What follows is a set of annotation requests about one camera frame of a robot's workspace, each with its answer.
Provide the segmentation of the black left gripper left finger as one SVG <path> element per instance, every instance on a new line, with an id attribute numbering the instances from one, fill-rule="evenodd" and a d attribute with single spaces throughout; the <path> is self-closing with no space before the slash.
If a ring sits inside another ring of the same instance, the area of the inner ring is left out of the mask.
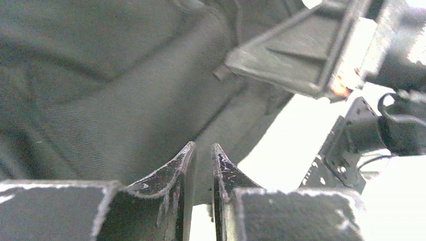
<path id="1" fill-rule="evenodd" d="M 125 186 L 118 181 L 1 182 L 1 240 L 189 240 L 196 144 Z"/>

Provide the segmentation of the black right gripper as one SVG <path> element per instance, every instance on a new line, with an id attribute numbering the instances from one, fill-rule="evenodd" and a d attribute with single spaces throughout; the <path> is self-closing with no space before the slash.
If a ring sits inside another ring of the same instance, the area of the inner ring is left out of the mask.
<path id="1" fill-rule="evenodd" d="M 357 57 L 351 36 L 338 68 L 350 81 L 391 88 L 373 110 L 357 97 L 339 116 L 304 176 L 302 188 L 351 188 L 362 192 L 363 154 L 387 149 L 390 156 L 425 154 L 425 1 L 382 1 L 366 50 Z"/>

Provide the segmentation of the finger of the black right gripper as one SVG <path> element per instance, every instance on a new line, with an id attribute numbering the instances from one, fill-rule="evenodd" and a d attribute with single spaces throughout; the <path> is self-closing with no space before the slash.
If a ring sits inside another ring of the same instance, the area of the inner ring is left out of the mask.
<path id="1" fill-rule="evenodd" d="M 235 74 L 289 92 L 341 100 L 350 94 L 338 65 L 369 1 L 323 1 L 300 11 L 232 50 L 225 65 Z"/>

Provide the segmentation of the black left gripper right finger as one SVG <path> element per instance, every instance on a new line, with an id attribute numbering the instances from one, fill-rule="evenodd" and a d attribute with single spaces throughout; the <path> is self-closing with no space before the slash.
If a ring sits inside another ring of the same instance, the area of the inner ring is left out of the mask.
<path id="1" fill-rule="evenodd" d="M 259 186 L 212 145 L 212 213 L 217 240 L 365 240 L 365 206 L 343 188 Z"/>

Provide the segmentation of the black student backpack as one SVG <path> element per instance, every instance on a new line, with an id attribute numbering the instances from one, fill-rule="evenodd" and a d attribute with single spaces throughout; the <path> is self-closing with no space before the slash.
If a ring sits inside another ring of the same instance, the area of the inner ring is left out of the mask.
<path id="1" fill-rule="evenodd" d="M 225 70 L 225 56 L 302 1 L 1 1 L 1 178 L 131 184 L 196 142 L 234 163 L 292 94 Z"/>

